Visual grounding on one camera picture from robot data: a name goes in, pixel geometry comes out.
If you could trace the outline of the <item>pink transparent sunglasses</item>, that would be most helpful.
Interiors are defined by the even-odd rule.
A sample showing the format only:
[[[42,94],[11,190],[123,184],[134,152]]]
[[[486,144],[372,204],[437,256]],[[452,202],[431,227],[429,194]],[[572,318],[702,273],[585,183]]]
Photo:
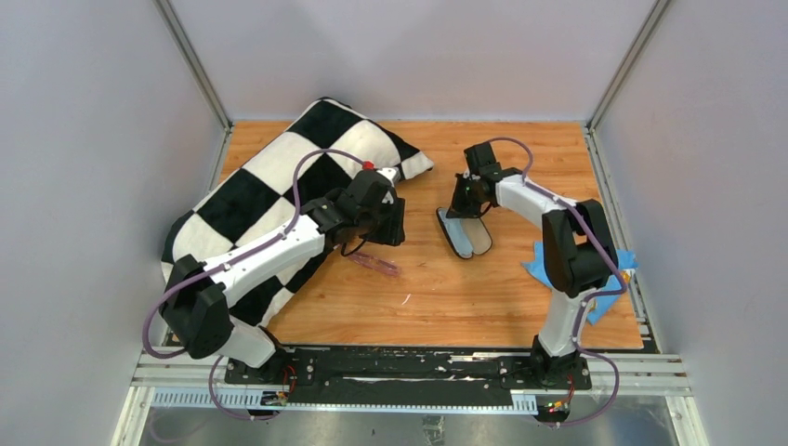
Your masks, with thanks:
[[[348,259],[366,269],[374,270],[390,277],[399,277],[401,275],[401,269],[398,266],[376,256],[357,252],[348,256]]]

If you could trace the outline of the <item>black glasses case beige lining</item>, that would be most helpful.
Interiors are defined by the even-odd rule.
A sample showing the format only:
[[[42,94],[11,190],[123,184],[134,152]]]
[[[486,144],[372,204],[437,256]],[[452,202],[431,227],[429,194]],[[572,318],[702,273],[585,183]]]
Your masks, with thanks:
[[[482,256],[492,249],[492,236],[481,218],[448,218],[448,210],[442,207],[436,215],[445,239],[459,258]]]

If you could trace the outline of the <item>light blue cleaning cloth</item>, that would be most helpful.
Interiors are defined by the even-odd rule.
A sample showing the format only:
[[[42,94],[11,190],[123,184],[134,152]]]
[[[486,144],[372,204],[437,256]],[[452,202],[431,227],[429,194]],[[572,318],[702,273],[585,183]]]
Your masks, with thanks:
[[[473,244],[468,236],[467,229],[473,229],[479,223],[477,218],[449,218],[443,219],[443,227],[447,232],[447,239],[454,252],[463,259],[474,255]]]

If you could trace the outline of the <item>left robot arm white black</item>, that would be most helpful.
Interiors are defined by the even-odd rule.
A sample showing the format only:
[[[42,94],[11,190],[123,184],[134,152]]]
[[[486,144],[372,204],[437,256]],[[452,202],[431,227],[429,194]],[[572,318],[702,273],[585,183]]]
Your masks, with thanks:
[[[284,372],[279,346],[262,327],[231,315],[249,292],[296,264],[340,245],[403,243],[404,205],[395,168],[361,170],[344,189],[307,202],[295,217],[252,243],[220,256],[178,260],[159,313],[194,360],[213,355],[240,361],[263,384]]]

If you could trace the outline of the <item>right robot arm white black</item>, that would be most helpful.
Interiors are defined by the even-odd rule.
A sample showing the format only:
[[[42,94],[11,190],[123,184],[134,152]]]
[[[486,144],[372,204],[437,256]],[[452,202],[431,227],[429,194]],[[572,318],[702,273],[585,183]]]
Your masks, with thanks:
[[[490,140],[464,151],[467,169],[456,175],[451,203],[436,211],[453,252],[481,256],[492,247],[482,218],[494,207],[524,217],[542,233],[543,265],[552,288],[545,324],[534,338],[532,379],[555,387],[579,363],[587,307],[612,276],[618,257],[600,202],[576,201],[530,179],[527,170],[503,168]]]

